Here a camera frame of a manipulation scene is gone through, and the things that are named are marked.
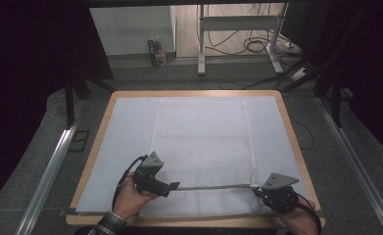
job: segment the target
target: white desk leg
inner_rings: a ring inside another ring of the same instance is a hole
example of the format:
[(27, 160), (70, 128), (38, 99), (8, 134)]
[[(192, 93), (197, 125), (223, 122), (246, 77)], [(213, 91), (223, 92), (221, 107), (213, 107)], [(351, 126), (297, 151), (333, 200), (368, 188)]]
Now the white desk leg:
[(198, 75), (206, 74), (206, 47), (204, 46), (204, 5), (200, 5), (200, 46), (198, 52)]
[(279, 15), (277, 16), (276, 25), (274, 27), (273, 34), (270, 39), (270, 44), (267, 45), (266, 50), (267, 54), (270, 57), (271, 64), (273, 65), (274, 71), (276, 73), (283, 73), (283, 69), (280, 66), (279, 60), (276, 57), (276, 53), (274, 52), (274, 47), (276, 46), (277, 37), (279, 36), (280, 28), (282, 27), (283, 19), (285, 18), (285, 11), (286, 7), (288, 6), (287, 3), (283, 4), (282, 8), (280, 9)]

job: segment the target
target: plaid sleeve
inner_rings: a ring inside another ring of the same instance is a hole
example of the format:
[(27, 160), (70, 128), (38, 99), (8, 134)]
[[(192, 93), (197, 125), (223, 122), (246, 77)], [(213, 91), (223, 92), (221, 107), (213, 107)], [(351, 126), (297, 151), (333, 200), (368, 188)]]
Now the plaid sleeve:
[(115, 213), (107, 212), (88, 235), (119, 235), (125, 226), (125, 219)]

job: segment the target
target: human hand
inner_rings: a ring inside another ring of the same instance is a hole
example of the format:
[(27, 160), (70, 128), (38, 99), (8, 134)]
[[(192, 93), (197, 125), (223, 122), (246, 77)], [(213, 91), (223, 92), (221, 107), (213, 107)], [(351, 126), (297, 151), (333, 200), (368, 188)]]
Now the human hand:
[(159, 197), (156, 194), (143, 195), (139, 193), (133, 183), (132, 176), (133, 172), (130, 172), (121, 185), (115, 207), (113, 208), (113, 212), (124, 219), (128, 219), (138, 213), (147, 202)]
[[(310, 205), (307, 201), (298, 196), (299, 204), (304, 205), (310, 208)], [(311, 204), (313, 210), (315, 210), (315, 203), (313, 201), (308, 200)], [(316, 229), (316, 223), (313, 220), (313, 217), (306, 211), (295, 208), (293, 211), (287, 212), (285, 214), (280, 214), (274, 211), (280, 219), (282, 219), (283, 223), (286, 227), (296, 235), (317, 235), (318, 231)]]

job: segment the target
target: gray carpet floor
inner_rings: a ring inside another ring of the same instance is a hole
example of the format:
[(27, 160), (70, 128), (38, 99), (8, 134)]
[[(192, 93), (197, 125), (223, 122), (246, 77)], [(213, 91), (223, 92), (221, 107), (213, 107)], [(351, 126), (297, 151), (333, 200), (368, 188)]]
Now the gray carpet floor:
[[(170, 60), (164, 68), (150, 67), (148, 58), (110, 58), (115, 80), (106, 80), (118, 90), (211, 90), (241, 89), (243, 85), (274, 76), (267, 58), (208, 59), (205, 76), (197, 75), (195, 60)], [(281, 82), (281, 86), (290, 80)], [(87, 82), (91, 96), (77, 131), (88, 132), (83, 148), (73, 142), (47, 198), (32, 234), (73, 234), (66, 209), (78, 184), (94, 137), (111, 94)], [(312, 95), (314, 81), (283, 93), (312, 183), (326, 219), (322, 234), (383, 234), (383, 227), (359, 182), (343, 156), (333, 133)], [(266, 83), (251, 89), (272, 89)], [(342, 103), (343, 129), (371, 179), (383, 195), (383, 147)], [(64, 91), (50, 96), (47, 112), (23, 158), (0, 192), (0, 235), (14, 234), (36, 186), (54, 153), (66, 126)], [(269, 234), (259, 230), (131, 230), (132, 234)]]

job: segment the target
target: desk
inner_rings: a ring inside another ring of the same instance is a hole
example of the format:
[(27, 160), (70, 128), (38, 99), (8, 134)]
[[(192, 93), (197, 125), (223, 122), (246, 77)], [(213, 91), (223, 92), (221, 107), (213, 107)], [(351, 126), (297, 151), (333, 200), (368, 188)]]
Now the desk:
[[(313, 185), (311, 183), (310, 175), (308, 173), (307, 166), (302, 156), (301, 150), (298, 145), (294, 130), (292, 128), (290, 119), (288, 117), (283, 99), (277, 91), (220, 91), (220, 90), (208, 90), (208, 91), (118, 91), (112, 95), (107, 110), (102, 119), (98, 134), (93, 143), (89, 158), (81, 175), (79, 184), (74, 193), (71, 210), (75, 209), (84, 187), (87, 184), (91, 170), (95, 164), (99, 149), (105, 135), (109, 120), (111, 119), (114, 105), (117, 98), (123, 97), (256, 97), (256, 96), (272, 96), (275, 98), (278, 105), (279, 112), (282, 116), (282, 120), (288, 134), (290, 145), (294, 152), (296, 163), (301, 172), (302, 179), (305, 183), (309, 199), (316, 202), (316, 209), (320, 211), (320, 204), (315, 195)], [(84, 225), (95, 224), (101, 219), (102, 215), (78, 215), (68, 214), (67, 223), (71, 225)], [(224, 219), (224, 217), (217, 217), (210, 219), (192, 219), (192, 220), (173, 220), (173, 219), (151, 219), (151, 218), (139, 218), (132, 217), (128, 221), (132, 226), (167, 226), (167, 227), (246, 227), (246, 228), (276, 228), (281, 227), (283, 224), (280, 219), (274, 216), (233, 216)]]

